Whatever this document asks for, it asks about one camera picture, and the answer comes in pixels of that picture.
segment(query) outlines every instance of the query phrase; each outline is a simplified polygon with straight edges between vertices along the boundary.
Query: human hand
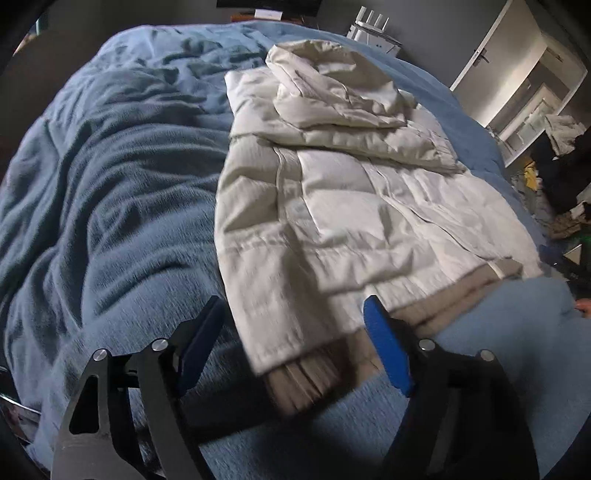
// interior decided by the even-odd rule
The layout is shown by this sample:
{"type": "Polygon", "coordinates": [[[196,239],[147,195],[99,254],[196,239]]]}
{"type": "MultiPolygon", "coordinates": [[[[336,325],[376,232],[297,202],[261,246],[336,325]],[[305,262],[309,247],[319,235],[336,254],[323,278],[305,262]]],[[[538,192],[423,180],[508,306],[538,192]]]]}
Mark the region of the human hand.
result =
{"type": "Polygon", "coordinates": [[[591,318],[591,299],[579,299],[574,304],[577,310],[583,312],[586,319],[591,318]]]}

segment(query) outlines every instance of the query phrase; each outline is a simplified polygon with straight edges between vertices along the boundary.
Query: door handle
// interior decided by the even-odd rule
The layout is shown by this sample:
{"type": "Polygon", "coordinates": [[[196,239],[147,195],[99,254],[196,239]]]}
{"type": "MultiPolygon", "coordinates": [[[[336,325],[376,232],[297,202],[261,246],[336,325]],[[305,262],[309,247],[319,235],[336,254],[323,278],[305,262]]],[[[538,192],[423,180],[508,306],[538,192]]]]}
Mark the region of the door handle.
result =
{"type": "Polygon", "coordinates": [[[482,51],[478,54],[478,56],[476,57],[476,60],[474,61],[473,65],[476,67],[482,60],[484,60],[487,63],[490,63],[490,61],[484,56],[486,54],[486,49],[483,48],[482,51]]]}

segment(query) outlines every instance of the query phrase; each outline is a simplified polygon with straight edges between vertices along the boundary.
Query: blue gripper pad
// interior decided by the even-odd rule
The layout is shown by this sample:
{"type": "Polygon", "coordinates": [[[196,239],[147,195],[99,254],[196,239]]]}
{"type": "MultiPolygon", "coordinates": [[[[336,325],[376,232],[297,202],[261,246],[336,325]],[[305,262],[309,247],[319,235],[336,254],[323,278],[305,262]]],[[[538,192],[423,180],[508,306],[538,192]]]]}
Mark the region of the blue gripper pad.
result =
{"type": "Polygon", "coordinates": [[[414,386],[408,355],[388,325],[387,312],[372,295],[363,304],[363,321],[371,341],[384,364],[390,383],[409,397],[414,386]]]}

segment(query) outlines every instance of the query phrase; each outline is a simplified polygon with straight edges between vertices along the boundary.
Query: white door frame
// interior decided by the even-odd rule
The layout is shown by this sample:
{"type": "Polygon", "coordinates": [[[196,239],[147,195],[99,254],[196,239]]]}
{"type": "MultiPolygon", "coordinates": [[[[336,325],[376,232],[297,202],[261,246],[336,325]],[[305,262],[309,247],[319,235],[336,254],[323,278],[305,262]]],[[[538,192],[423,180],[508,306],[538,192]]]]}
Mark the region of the white door frame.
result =
{"type": "Polygon", "coordinates": [[[486,36],[484,37],[484,40],[482,40],[480,46],[474,51],[474,55],[472,56],[472,58],[470,59],[470,61],[468,63],[466,63],[466,66],[460,72],[460,74],[457,76],[457,79],[453,82],[452,86],[450,87],[450,90],[452,92],[457,88],[457,86],[462,81],[462,79],[464,78],[464,76],[466,75],[466,73],[468,73],[468,70],[470,70],[470,68],[472,68],[472,65],[474,64],[474,62],[476,61],[476,59],[479,57],[479,55],[482,53],[482,50],[484,50],[484,48],[486,47],[486,44],[491,39],[492,34],[495,32],[495,30],[497,29],[497,27],[499,26],[499,24],[503,20],[503,17],[507,13],[507,10],[509,10],[509,7],[511,6],[512,3],[513,3],[513,0],[507,0],[505,6],[503,7],[503,10],[501,10],[501,13],[496,18],[495,22],[492,24],[492,27],[488,31],[488,33],[486,34],[486,36]]]}

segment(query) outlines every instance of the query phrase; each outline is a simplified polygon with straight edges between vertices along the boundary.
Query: bed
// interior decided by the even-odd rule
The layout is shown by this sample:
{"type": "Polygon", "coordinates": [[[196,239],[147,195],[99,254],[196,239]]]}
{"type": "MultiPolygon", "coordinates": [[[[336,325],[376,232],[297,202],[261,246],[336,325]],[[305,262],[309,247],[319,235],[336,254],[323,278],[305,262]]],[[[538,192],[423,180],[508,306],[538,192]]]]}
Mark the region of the bed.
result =
{"type": "MultiPolygon", "coordinates": [[[[22,402],[42,411],[28,452],[50,468],[61,417],[97,348],[135,352],[223,295],[213,244],[217,179],[233,116],[224,75],[262,66],[275,43],[336,40],[387,72],[441,123],[459,160],[544,240],[502,175],[493,138],[434,77],[338,35],[298,25],[138,27],[111,38],[24,137],[0,195],[0,322],[22,402]]],[[[493,350],[520,393],[540,473],[589,415],[591,330],[566,285],[505,283],[438,335],[447,349],[493,350]]],[[[252,375],[226,325],[196,399],[252,375]]],[[[136,397],[135,421],[143,422],[136,397]]],[[[203,446],[217,478],[367,478],[406,400],[384,375],[298,426],[262,425],[203,446]]]]}

